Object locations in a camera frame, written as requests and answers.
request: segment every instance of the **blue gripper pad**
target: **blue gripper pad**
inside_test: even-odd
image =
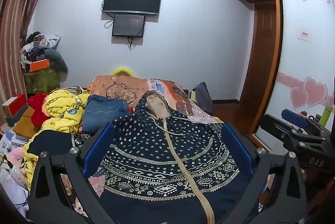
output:
[[[239,138],[245,138],[238,131],[237,134],[239,134]],[[228,124],[222,125],[221,136],[240,172],[252,177],[254,174],[252,158]]]
[[[300,116],[299,114],[292,112],[288,109],[285,109],[281,112],[281,117],[301,129],[307,128],[306,119]]]
[[[88,179],[97,172],[102,159],[113,142],[114,137],[114,126],[112,124],[108,124],[84,159],[84,178]]]

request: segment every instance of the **green bottle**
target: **green bottle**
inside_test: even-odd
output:
[[[319,125],[325,126],[327,124],[327,121],[329,119],[329,116],[330,116],[331,112],[332,112],[332,107],[329,106],[329,105],[326,106],[325,110],[323,111],[323,114],[320,118]]]

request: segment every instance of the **metal screw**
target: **metal screw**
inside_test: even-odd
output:
[[[296,157],[295,153],[292,152],[292,151],[289,152],[289,156],[290,156],[291,158],[295,158],[295,157]]]
[[[47,156],[47,152],[46,151],[42,151],[40,154],[41,158],[45,158]]]
[[[70,149],[71,154],[76,154],[78,151],[79,151],[79,148],[76,148],[76,147]]]
[[[264,148],[257,148],[257,153],[258,154],[265,154],[265,149]]]

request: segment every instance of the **wooden floor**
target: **wooden floor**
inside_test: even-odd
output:
[[[225,123],[232,123],[242,135],[247,135],[254,120],[251,112],[238,103],[213,104],[213,116]]]

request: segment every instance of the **red plush toy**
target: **red plush toy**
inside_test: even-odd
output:
[[[42,105],[46,96],[47,94],[37,93],[28,99],[29,106],[31,106],[35,110],[33,115],[31,116],[31,122],[34,124],[35,127],[39,129],[41,128],[43,122],[50,118],[50,116],[46,116],[42,112]]]

